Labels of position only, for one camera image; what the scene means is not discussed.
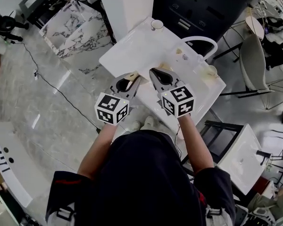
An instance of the white curved tube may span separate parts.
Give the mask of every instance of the white curved tube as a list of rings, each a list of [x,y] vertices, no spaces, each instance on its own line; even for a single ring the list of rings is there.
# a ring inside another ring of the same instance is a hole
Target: white curved tube
[[[209,43],[213,44],[213,45],[214,45],[214,48],[213,48],[211,51],[209,51],[209,52],[203,57],[203,60],[206,60],[206,59],[210,58],[214,53],[216,53],[216,51],[217,51],[217,49],[218,49],[217,43],[216,43],[214,40],[212,40],[212,39],[210,39],[210,38],[208,38],[208,37],[203,37],[203,36],[191,36],[191,37],[183,38],[183,39],[181,39],[181,40],[182,40],[183,42],[188,42],[188,41],[193,41],[193,40],[202,40],[202,41],[206,41],[206,42],[209,42]]]

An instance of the black and white marker cube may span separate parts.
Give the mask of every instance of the black and white marker cube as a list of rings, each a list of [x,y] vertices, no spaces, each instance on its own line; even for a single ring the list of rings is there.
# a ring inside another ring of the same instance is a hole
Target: black and white marker cube
[[[111,125],[117,125],[128,115],[129,101],[101,93],[94,108],[98,120]]]
[[[176,118],[194,110],[195,95],[189,85],[183,85],[161,93],[163,108]]]

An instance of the white shoe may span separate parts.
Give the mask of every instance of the white shoe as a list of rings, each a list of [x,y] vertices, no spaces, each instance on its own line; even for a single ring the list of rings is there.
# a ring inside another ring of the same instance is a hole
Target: white shoe
[[[145,125],[145,126],[146,126],[146,125],[149,125],[149,126],[151,126],[151,127],[154,127],[154,118],[149,115],[149,116],[146,118],[144,125]]]
[[[133,122],[132,126],[130,127],[130,132],[138,131],[141,128],[141,123],[139,121]]]

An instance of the black sleeve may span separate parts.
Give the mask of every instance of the black sleeve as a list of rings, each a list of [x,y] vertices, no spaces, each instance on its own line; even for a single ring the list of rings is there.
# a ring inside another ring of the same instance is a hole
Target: black sleeve
[[[224,208],[235,221],[235,202],[230,175],[219,168],[206,168],[196,174],[195,187],[214,209]]]
[[[56,171],[51,183],[46,209],[46,222],[50,214],[75,202],[75,213],[84,214],[85,204],[93,192],[93,182],[82,175],[67,171]]]

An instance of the gray chair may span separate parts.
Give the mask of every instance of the gray chair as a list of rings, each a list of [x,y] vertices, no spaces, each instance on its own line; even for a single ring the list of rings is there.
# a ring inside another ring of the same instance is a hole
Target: gray chair
[[[239,92],[223,93],[220,94],[220,96],[246,94],[244,96],[238,96],[238,98],[246,98],[276,91],[283,93],[283,91],[271,89],[271,86],[279,87],[274,84],[283,81],[283,79],[273,81],[269,84],[267,84],[265,81],[265,57],[262,45],[257,35],[252,34],[243,42],[240,48],[239,61],[246,90]],[[266,110],[270,110],[282,103],[283,101],[270,108],[266,105],[264,105],[264,107]]]

